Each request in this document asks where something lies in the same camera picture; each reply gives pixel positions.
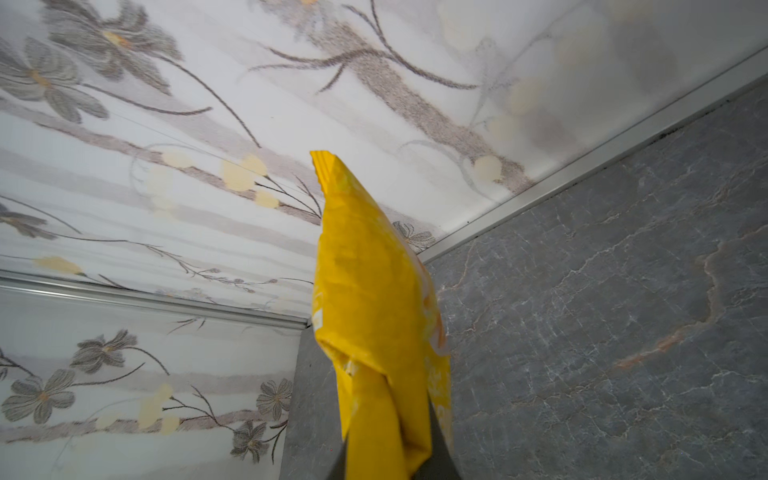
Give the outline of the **yellow snack packet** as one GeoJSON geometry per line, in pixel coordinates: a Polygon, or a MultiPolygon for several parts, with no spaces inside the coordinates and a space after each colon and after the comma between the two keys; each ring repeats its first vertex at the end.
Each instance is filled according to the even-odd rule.
{"type": "Polygon", "coordinates": [[[431,402],[451,454],[451,372],[432,280],[336,155],[312,153],[325,198],[311,324],[337,383],[346,479],[411,479],[431,456],[431,402]]]}

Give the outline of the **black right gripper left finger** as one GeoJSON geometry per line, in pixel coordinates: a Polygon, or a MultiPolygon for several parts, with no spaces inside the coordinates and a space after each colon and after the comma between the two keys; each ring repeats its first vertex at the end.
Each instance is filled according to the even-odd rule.
{"type": "Polygon", "coordinates": [[[346,459],[347,459],[347,442],[344,442],[339,450],[339,455],[336,458],[333,466],[328,473],[327,480],[345,480],[346,479],[346,459]]]}

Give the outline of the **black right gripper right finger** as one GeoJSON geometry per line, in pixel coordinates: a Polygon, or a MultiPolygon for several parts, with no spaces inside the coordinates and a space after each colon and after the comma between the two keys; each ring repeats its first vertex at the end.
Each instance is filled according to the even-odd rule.
{"type": "Polygon", "coordinates": [[[460,480],[459,472],[451,458],[438,417],[432,403],[428,403],[430,414],[430,432],[432,440],[431,456],[419,467],[412,480],[460,480]]]}

